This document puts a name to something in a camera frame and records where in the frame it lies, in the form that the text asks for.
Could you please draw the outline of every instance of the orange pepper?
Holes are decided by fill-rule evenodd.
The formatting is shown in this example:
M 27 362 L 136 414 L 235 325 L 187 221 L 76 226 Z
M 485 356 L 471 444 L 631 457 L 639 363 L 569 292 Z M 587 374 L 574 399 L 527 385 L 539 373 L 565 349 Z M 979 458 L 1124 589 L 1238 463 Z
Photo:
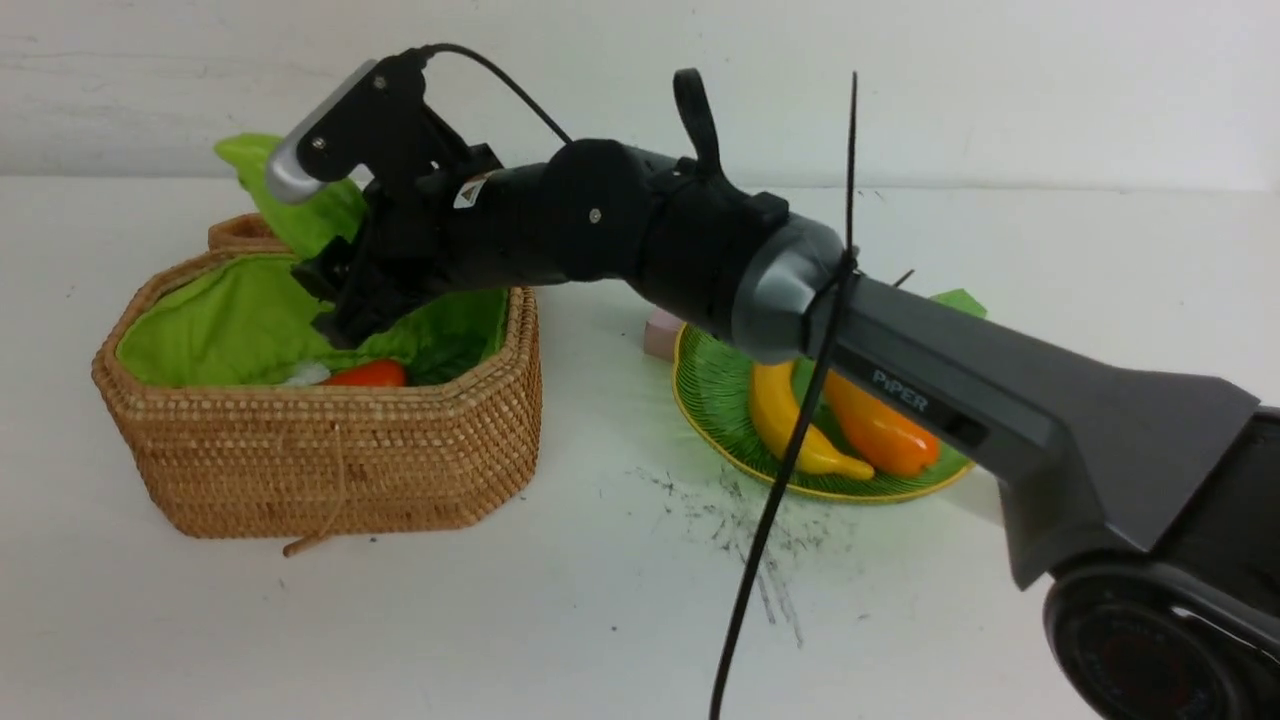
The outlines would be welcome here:
M 823 387 L 845 438 L 873 468 L 914 478 L 938 461 L 938 439 L 836 373 Z
M 396 360 L 374 360 L 349 370 L 335 373 L 323 386 L 404 387 L 408 375 Z

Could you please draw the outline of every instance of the robotic arm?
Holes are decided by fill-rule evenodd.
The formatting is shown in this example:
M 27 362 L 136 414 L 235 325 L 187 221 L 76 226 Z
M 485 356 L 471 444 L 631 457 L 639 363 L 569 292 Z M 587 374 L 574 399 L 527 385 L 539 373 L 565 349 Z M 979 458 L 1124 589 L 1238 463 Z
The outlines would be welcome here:
M 334 346 L 448 292 L 620 279 L 753 360 L 818 354 L 841 237 L 724 178 L 696 72 L 675 78 L 695 159 L 577 140 L 503 168 L 422 101 L 449 49 L 365 63 L 269 165 L 285 202 L 374 174 L 358 236 L 294 269 Z M 1080 694 L 1115 719 L 1280 717 L 1280 411 L 854 282 L 832 370 L 1000 479 L 1014 582 L 1055 578 L 1046 633 Z

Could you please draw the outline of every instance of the yellow plate rim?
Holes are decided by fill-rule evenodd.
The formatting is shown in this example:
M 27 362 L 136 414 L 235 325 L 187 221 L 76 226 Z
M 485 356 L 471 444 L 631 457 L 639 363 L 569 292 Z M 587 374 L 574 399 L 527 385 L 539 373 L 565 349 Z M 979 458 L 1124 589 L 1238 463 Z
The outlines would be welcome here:
M 685 329 L 686 328 L 689 328 L 689 323 L 681 323 L 680 324 L 680 329 L 676 332 L 676 347 L 675 347 L 675 352 L 673 352 L 672 363 L 671 363 L 671 393 L 676 398 L 676 407 L 680 409 L 680 414 L 685 416 L 685 421 L 689 423 L 689 427 L 694 428 L 694 432 L 696 432 L 698 436 L 701 437 L 704 442 L 707 442 L 707 445 L 712 446 L 712 448 L 716 450 L 716 452 L 718 452 L 722 457 L 724 457 L 726 460 L 728 460 L 730 464 L 732 464 L 735 468 L 737 468 L 739 470 L 741 470 L 746 475 L 750 475 L 751 478 L 754 478 L 754 479 L 756 479 L 756 480 L 759 480 L 759 482 L 762 482 L 762 483 L 764 483 L 767 486 L 772 486 L 773 482 L 774 482 L 773 478 L 771 478 L 771 477 L 765 475 L 764 473 L 760 473 L 759 470 L 749 466 L 748 464 L 742 462 L 737 457 L 733 457 L 732 452 L 730 452 L 728 450 L 726 450 L 721 443 L 716 442 L 716 439 L 713 439 L 710 436 L 707 434 L 707 430 L 704 430 L 701 428 L 701 425 L 699 425 L 698 423 L 694 421 L 694 418 L 692 418 L 692 415 L 690 415 L 689 409 L 685 407 L 685 401 L 681 400 L 681 397 L 680 397 L 678 374 L 680 374 L 680 346 L 681 346 L 681 341 L 685 337 Z M 951 475 L 950 478 L 947 478 L 945 480 L 941 480 L 941 482 L 938 482 L 936 484 L 932 484 L 932 486 L 929 486 L 927 488 L 920 488 L 920 489 L 916 489 L 916 491 L 904 492 L 904 493 L 899 493 L 899 495 L 881 495 L 881 496 L 844 495 L 844 493 L 836 493 L 836 492 L 824 492 L 824 491 L 818 491 L 818 489 L 810 489 L 810 488 L 806 488 L 806 487 L 794 486 L 794 484 L 790 484 L 790 483 L 787 484 L 787 492 L 794 492 L 796 495 L 801 495 L 801 496 L 806 496 L 806 497 L 813 497 L 813 498 L 818 498 L 818 500 L 827 500 L 827 501 L 832 501 L 832 502 L 849 502 L 849 503 L 855 503 L 855 505 L 892 505 L 892 503 L 897 503 L 897 502 L 906 502 L 909 500 L 915 500 L 915 498 L 919 498 L 919 497 L 924 497 L 927 495 L 933 495 L 933 493 L 936 493 L 936 492 L 938 492 L 941 489 L 945 489 L 945 488 L 955 484 L 956 480 L 959 480 L 965 474 L 968 474 L 970 470 L 973 470 L 974 465 L 975 465 L 975 462 L 973 460 L 970 460 L 969 462 L 966 462 L 965 465 L 963 465 L 959 470 L 956 470 L 956 473 L 954 475 Z

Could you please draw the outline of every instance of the green cloth liner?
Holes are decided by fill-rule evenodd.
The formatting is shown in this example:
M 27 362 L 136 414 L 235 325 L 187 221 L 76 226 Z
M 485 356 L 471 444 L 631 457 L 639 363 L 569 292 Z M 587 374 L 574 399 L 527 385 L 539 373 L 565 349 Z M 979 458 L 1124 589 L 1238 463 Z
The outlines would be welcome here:
M 357 350 L 334 350 L 311 328 L 326 306 L 289 275 L 296 261 L 243 256 L 201 275 L 138 318 L 116 356 L 140 382 L 163 387 L 278 384 L 302 361 L 338 372 L 381 357 L 408 365 L 413 384 L 436 384 L 504 340 L 507 292 L 479 291 L 444 296 Z
M 334 350 L 312 327 L 328 304 L 289 274 L 334 236 L 351 237 L 364 199 L 349 179 L 302 205 L 265 191 L 265 165 L 279 138 L 241 135 L 215 146 L 237 170 L 271 231 L 296 255 L 233 259 L 164 296 L 131 325 L 116 357 L 142 383 L 161 387 L 279 384 L 300 363 L 330 372 L 390 357 L 408 366 L 410 384 L 445 383 L 495 354 L 506 340 L 508 291 L 447 295 L 402 318 L 353 351 Z

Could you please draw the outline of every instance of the green plate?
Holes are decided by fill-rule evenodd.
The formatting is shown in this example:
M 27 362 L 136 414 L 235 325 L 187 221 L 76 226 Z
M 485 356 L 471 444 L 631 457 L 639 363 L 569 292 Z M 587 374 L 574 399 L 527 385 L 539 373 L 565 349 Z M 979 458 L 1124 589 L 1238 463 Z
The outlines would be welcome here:
M 986 316 L 986 309 L 963 290 L 934 296 L 933 300 L 972 315 Z M 681 328 L 676 338 L 676 361 L 672 369 L 672 388 L 681 414 L 703 439 L 739 470 L 772 484 L 780 462 L 764 447 L 751 425 L 748 410 L 750 373 L 751 361 L 737 350 L 692 325 Z M 812 375 L 812 361 L 801 360 L 796 364 L 792 384 L 797 398 L 809 387 Z M 813 424 L 841 452 L 858 457 L 824 401 L 819 404 Z M 787 489 L 844 502 L 902 502 L 942 489 L 972 468 L 973 462 L 968 457 L 943 445 L 938 461 L 915 478 L 877 473 L 870 480 L 854 480 L 841 475 L 797 471 L 791 477 Z

